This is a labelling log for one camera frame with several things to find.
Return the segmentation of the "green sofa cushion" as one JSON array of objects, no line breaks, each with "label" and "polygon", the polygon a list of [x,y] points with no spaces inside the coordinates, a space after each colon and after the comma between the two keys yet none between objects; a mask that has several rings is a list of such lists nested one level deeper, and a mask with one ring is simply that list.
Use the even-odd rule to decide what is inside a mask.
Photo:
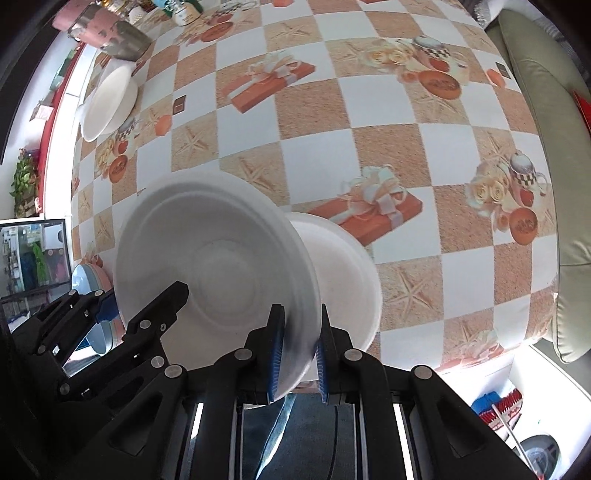
[{"label": "green sofa cushion", "polygon": [[567,51],[526,15],[503,9],[487,33],[524,93],[549,165],[559,262],[552,338],[572,363],[590,351],[590,132],[575,101],[590,91]]}]

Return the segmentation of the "red white broom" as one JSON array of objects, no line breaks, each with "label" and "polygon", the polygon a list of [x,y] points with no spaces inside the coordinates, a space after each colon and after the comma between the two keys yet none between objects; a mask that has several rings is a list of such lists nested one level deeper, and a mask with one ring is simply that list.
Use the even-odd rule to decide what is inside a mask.
[{"label": "red white broom", "polygon": [[523,407],[523,395],[519,389],[514,388],[506,395],[500,395],[496,391],[486,393],[478,397],[472,404],[472,409],[477,413],[492,430],[504,427],[513,439],[518,455],[528,465],[537,479],[543,479],[543,475],[536,471],[533,462],[528,458],[521,442],[517,439],[510,421],[516,418]]}]

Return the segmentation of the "potted green plant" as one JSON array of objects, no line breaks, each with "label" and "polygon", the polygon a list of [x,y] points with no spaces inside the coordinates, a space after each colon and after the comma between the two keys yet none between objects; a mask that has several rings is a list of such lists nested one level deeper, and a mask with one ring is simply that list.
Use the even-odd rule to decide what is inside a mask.
[{"label": "potted green plant", "polygon": [[35,217],[40,212],[38,166],[37,153],[24,148],[19,150],[10,191],[16,218]]}]

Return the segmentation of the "pink plastic bowl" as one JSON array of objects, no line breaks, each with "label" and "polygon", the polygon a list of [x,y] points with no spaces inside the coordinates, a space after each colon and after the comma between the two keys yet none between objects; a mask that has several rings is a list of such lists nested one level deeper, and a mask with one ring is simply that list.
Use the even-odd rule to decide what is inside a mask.
[{"label": "pink plastic bowl", "polygon": [[[97,289],[108,291],[112,289],[111,280],[101,266],[89,262],[81,262],[80,265],[84,268],[91,291]],[[121,343],[122,337],[125,333],[125,327],[120,316],[116,315],[110,321],[110,325],[114,337],[114,343],[118,345]]]}]

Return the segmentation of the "patterned tablecloth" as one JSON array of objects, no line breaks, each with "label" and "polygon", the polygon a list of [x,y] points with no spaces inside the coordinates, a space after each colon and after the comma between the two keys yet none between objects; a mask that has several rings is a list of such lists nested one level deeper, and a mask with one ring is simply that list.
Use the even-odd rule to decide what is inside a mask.
[{"label": "patterned tablecloth", "polygon": [[555,315],[542,144],[508,60],[456,1],[213,1],[153,10],[127,125],[78,139],[73,257],[110,268],[155,180],[224,171],[367,241],[387,363],[472,367]]}]

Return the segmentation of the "red cushion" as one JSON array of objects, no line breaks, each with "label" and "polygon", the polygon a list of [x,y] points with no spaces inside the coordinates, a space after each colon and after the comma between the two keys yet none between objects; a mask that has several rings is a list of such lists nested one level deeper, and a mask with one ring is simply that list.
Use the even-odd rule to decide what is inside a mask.
[{"label": "red cushion", "polygon": [[591,133],[591,103],[577,91],[573,91],[572,95],[587,126],[587,129]]}]

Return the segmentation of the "starbucks paper cup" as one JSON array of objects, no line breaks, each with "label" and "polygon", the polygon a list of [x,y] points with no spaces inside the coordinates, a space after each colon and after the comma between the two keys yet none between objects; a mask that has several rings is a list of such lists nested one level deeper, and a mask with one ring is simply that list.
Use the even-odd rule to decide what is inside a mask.
[{"label": "starbucks paper cup", "polygon": [[197,21],[204,12],[204,7],[194,0],[166,0],[164,9],[170,12],[174,23],[181,27]]}]

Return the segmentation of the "metal cup pink sleeve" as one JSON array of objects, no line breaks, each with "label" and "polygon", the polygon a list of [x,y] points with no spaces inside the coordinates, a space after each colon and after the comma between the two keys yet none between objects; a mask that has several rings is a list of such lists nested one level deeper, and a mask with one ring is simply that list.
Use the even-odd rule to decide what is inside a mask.
[{"label": "metal cup pink sleeve", "polygon": [[91,1],[68,1],[53,18],[52,26],[120,60],[135,62],[152,44],[138,28]]}]

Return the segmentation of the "glass display cabinet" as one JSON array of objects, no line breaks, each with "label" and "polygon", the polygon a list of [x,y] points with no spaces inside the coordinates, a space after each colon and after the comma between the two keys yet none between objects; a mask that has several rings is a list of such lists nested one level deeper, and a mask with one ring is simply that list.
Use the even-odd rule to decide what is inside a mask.
[{"label": "glass display cabinet", "polygon": [[71,284],[66,222],[29,219],[1,224],[1,308],[9,322]]}]

